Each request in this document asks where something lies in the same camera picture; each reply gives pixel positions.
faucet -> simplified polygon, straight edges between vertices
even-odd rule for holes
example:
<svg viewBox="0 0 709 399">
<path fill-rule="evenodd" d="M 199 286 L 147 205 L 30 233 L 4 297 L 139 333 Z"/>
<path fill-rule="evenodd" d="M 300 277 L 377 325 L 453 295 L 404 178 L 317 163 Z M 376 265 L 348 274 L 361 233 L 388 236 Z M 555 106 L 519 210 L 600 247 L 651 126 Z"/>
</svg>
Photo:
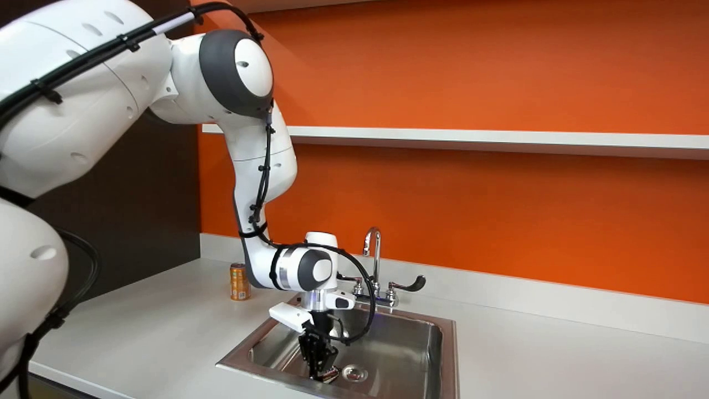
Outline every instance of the faucet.
<svg viewBox="0 0 709 399">
<path fill-rule="evenodd" d="M 364 248 L 362 249 L 363 256 L 371 256 L 372 250 L 372 235 L 374 235 L 374 240 L 376 248 L 374 249 L 374 274 L 367 277 L 374 286 L 374 296 L 376 298 L 377 305 L 386 307 L 396 307 L 398 306 L 398 296 L 395 289 L 405 290 L 409 292 L 415 292 L 423 288 L 426 284 L 426 277 L 419 275 L 416 281 L 412 285 L 400 285 L 393 281 L 389 282 L 389 289 L 386 290 L 386 296 L 379 296 L 379 264 L 381 263 L 381 231 L 379 227 L 372 227 L 364 236 Z M 352 294 L 357 298 L 357 302 L 369 304 L 369 293 L 364 293 L 364 288 L 362 287 L 361 277 L 347 277 L 341 274 L 337 274 L 338 280 L 343 281 L 354 281 L 354 287 L 352 288 Z"/>
</svg>

orange wall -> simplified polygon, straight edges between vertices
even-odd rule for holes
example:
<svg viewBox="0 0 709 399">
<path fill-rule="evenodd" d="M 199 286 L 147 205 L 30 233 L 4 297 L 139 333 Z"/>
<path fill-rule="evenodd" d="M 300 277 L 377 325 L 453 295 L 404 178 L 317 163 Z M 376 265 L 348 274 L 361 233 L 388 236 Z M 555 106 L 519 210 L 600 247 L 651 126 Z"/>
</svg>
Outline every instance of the orange wall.
<svg viewBox="0 0 709 399">
<path fill-rule="evenodd" d="M 705 1 L 378 1 L 254 19 L 290 125 L 708 131 Z M 236 235 L 223 137 L 199 145 L 202 229 Z M 709 303 L 707 162 L 296 153 L 296 183 L 267 206 L 277 241 L 325 230 L 356 253 L 376 224 L 387 258 Z"/>
</svg>

orange can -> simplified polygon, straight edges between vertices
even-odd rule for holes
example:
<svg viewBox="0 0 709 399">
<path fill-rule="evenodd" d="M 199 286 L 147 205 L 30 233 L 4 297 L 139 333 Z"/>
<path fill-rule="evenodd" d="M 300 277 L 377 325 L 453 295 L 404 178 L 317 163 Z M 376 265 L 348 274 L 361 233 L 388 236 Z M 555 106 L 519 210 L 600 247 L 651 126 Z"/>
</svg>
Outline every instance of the orange can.
<svg viewBox="0 0 709 399">
<path fill-rule="evenodd" d="M 251 297 L 251 285 L 246 277 L 246 265 L 244 263 L 232 263 L 229 268 L 229 274 L 231 274 L 231 299 L 249 299 Z"/>
</svg>

sink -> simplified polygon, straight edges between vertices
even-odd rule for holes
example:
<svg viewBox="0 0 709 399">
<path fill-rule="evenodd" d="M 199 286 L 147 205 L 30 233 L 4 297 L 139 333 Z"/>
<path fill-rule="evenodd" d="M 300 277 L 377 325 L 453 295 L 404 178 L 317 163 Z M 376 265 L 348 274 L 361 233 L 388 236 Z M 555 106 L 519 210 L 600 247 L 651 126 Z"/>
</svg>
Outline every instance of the sink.
<svg viewBox="0 0 709 399">
<path fill-rule="evenodd" d="M 299 298 L 290 303 L 297 305 Z M 356 334 L 369 307 L 335 311 L 345 329 Z M 298 333 L 268 319 L 217 363 L 322 398 L 455 399 L 458 363 L 455 322 L 377 308 L 369 333 L 350 346 L 333 342 L 342 374 L 324 384 L 308 378 Z"/>
</svg>

countertop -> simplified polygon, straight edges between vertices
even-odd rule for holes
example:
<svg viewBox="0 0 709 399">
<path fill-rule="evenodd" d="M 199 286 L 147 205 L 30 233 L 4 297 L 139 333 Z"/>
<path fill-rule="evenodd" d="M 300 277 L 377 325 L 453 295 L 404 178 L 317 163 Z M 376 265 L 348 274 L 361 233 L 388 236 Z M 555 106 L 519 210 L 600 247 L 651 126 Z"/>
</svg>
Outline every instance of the countertop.
<svg viewBox="0 0 709 399">
<path fill-rule="evenodd" d="M 214 365 L 293 293 L 229 298 L 229 263 L 198 259 L 82 303 L 34 374 L 99 398 L 312 398 Z M 697 398 L 709 345 L 402 293 L 457 323 L 461 398 Z"/>
</svg>

